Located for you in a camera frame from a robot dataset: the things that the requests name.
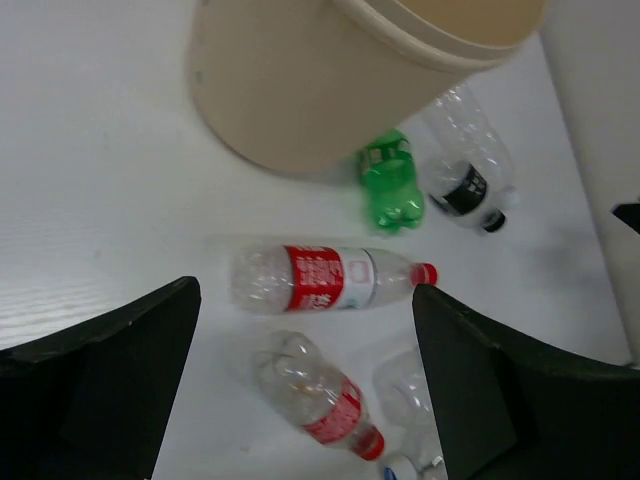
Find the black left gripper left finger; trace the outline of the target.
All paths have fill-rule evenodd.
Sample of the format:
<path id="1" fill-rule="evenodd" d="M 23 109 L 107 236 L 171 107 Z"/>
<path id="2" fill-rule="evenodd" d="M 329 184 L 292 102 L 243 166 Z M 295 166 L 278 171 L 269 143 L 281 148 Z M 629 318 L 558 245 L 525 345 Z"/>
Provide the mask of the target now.
<path id="1" fill-rule="evenodd" d="M 2 478 L 151 478 L 200 306 L 185 276 L 2 349 Z"/>

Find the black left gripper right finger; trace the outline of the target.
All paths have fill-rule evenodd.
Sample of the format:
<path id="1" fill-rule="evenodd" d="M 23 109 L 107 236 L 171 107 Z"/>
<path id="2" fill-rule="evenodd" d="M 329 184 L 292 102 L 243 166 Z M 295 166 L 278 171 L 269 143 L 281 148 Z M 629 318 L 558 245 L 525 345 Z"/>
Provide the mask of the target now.
<path id="1" fill-rule="evenodd" d="M 576 355 L 445 292 L 413 295 L 451 479 L 636 479 L 639 373 Z"/>

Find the clear bottle blue label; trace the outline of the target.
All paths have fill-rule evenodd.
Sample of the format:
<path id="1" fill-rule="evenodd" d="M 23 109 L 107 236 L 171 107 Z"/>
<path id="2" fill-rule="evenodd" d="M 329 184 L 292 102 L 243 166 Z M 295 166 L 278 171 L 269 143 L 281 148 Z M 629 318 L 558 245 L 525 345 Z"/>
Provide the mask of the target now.
<path id="1" fill-rule="evenodd" d="M 448 477 L 422 358 L 417 347 L 387 359 L 373 373 L 381 410 L 403 430 L 399 446 L 379 461 L 384 479 Z"/>

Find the short red label bottle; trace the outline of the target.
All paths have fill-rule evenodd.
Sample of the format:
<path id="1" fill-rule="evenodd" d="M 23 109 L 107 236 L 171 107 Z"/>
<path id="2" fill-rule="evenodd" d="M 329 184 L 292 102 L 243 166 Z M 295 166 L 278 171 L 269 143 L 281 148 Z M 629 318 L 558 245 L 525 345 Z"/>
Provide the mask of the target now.
<path id="1" fill-rule="evenodd" d="M 384 436 L 371 420 L 360 387 L 304 334 L 267 334 L 254 347 L 251 368 L 261 396 L 316 443 L 364 461 L 384 453 Z"/>

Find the long red label bottle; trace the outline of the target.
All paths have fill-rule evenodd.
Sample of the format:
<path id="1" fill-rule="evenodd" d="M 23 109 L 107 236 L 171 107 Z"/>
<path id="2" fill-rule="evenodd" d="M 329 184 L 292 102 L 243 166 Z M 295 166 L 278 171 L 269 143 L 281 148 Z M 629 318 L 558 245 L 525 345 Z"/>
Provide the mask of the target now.
<path id="1" fill-rule="evenodd" d="M 230 289 L 239 308 L 277 315 L 386 306 L 438 279 L 433 264 L 383 249 L 255 245 L 232 260 Z"/>

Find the clear bottle black label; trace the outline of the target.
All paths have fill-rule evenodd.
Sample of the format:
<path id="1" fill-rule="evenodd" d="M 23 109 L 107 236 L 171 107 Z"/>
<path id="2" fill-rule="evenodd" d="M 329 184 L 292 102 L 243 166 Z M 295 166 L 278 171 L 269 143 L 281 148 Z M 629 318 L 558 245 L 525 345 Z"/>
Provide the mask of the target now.
<path id="1" fill-rule="evenodd" d="M 506 225 L 502 191 L 471 162 L 435 157 L 423 175 L 427 199 L 456 225 L 483 233 L 498 232 Z"/>

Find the clear bottle white cap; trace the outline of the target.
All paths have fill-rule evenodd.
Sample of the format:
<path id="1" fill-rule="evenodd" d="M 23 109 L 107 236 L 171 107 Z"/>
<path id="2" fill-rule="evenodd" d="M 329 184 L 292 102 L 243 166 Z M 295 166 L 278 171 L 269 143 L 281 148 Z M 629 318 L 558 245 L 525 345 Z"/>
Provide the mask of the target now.
<path id="1" fill-rule="evenodd" d="M 446 90 L 421 115 L 450 160 L 469 161 L 491 182 L 499 207 L 512 209 L 519 203 L 509 150 L 466 83 Z"/>

